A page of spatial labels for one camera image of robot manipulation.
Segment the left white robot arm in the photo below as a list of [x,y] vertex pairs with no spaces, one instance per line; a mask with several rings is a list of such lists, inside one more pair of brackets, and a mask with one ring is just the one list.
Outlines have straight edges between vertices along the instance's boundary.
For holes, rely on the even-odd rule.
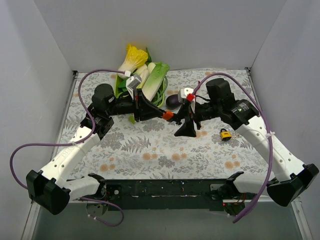
[[96,146],[111,129],[113,116],[134,114],[137,121],[161,118],[164,110],[154,106],[141,89],[133,96],[116,98],[110,84],[98,85],[91,98],[88,113],[76,130],[70,145],[61,150],[39,171],[26,176],[29,197],[51,214],[59,214],[70,200],[92,196],[101,200],[106,196],[104,179],[94,173],[80,180],[68,177],[83,157]]

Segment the orange padlock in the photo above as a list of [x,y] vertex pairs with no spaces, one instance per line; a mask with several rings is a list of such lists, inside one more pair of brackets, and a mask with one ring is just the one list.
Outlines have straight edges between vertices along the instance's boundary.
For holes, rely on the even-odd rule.
[[174,113],[171,111],[166,111],[162,114],[162,119],[166,120],[166,121],[170,121],[173,117],[174,117]]

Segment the yellow padlock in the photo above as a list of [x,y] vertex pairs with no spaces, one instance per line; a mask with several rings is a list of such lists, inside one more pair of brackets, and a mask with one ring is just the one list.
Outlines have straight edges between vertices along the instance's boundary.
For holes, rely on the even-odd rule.
[[228,130],[226,130],[225,128],[222,128],[220,130],[220,138],[223,142],[226,142],[232,138],[232,135]]

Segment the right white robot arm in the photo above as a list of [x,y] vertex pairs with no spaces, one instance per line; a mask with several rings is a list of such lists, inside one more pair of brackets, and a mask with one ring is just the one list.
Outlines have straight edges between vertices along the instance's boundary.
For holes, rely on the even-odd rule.
[[177,115],[184,123],[174,135],[195,137],[195,129],[201,128],[202,121],[220,118],[245,138],[268,163],[267,175],[274,175],[273,179],[254,179],[237,172],[220,187],[221,194],[232,199],[243,193],[267,195],[278,205],[288,206],[310,186],[319,169],[295,157],[270,131],[261,112],[250,101],[235,99],[228,81],[216,78],[205,86],[209,96],[206,103],[196,102],[196,91],[192,88],[179,91],[181,107]]

